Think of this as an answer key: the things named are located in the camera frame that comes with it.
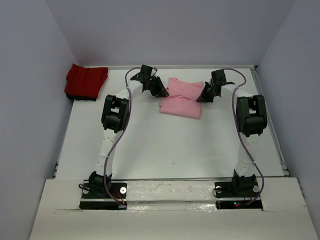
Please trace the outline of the pink t shirt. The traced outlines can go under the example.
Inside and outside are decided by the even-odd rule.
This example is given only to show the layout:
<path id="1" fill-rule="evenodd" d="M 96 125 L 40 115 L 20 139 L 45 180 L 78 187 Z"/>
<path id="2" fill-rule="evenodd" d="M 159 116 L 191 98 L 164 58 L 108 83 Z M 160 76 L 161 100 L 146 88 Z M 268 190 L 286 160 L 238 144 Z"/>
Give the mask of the pink t shirt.
<path id="1" fill-rule="evenodd" d="M 199 120 L 202 108 L 197 99 L 203 89 L 203 81 L 185 82 L 176 77 L 170 77 L 166 88 L 169 96 L 160 101 L 160 112 Z"/>

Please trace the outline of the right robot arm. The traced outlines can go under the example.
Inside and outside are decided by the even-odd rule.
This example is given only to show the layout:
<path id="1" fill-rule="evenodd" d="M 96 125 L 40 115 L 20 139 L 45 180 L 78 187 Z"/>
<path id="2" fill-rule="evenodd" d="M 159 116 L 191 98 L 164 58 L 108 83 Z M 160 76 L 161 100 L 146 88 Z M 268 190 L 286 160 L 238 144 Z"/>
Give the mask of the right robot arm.
<path id="1" fill-rule="evenodd" d="M 231 102 L 231 112 L 239 138 L 238 160 L 230 181 L 215 183 L 213 195 L 220 198 L 241 198 L 260 196 L 261 187 L 257 175 L 262 172 L 255 161 L 258 142 L 268 125 L 265 98 L 261 94 L 251 94 L 241 90 L 244 83 L 236 85 L 227 81 L 225 69 L 211 72 L 209 82 L 196 100 L 198 103 L 212 103 L 221 97 Z"/>

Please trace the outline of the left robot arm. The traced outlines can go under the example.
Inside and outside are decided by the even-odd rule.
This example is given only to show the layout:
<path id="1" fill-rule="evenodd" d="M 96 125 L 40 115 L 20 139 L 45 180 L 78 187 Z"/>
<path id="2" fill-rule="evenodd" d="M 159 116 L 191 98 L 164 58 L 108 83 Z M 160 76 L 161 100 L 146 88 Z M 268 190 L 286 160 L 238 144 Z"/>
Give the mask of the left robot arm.
<path id="1" fill-rule="evenodd" d="M 129 125 L 134 97 L 144 91 L 149 91 L 155 98 L 169 96 L 161 78 L 157 76 L 157 71 L 156 67 L 144 64 L 134 67 L 124 76 L 125 88 L 105 97 L 101 114 L 103 128 L 101 149 L 95 168 L 88 178 L 89 189 L 101 198 L 108 196 L 118 201 L 112 195 L 113 158 L 116 147 Z"/>

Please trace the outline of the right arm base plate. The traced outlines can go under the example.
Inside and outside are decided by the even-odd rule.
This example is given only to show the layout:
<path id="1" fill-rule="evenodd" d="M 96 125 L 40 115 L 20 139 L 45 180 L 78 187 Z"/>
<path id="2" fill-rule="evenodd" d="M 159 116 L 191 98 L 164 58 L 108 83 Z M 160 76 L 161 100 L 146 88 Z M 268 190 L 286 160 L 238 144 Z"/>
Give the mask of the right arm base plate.
<path id="1" fill-rule="evenodd" d="M 260 192 L 258 183 L 235 192 L 230 181 L 214 183 L 212 195 L 217 210 L 263 209 L 261 197 L 254 200 Z"/>

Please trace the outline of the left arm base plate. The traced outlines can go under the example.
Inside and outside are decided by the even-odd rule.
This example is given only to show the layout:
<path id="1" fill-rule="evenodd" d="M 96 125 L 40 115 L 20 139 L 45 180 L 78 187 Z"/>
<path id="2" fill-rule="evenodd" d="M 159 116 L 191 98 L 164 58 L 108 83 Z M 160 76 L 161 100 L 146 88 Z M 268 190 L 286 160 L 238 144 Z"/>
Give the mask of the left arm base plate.
<path id="1" fill-rule="evenodd" d="M 89 182 L 84 181 L 78 187 L 81 189 L 79 208 L 81 210 L 107 210 L 118 211 L 126 210 L 128 183 L 125 181 L 113 181 L 109 193 L 100 192 L 89 187 Z"/>

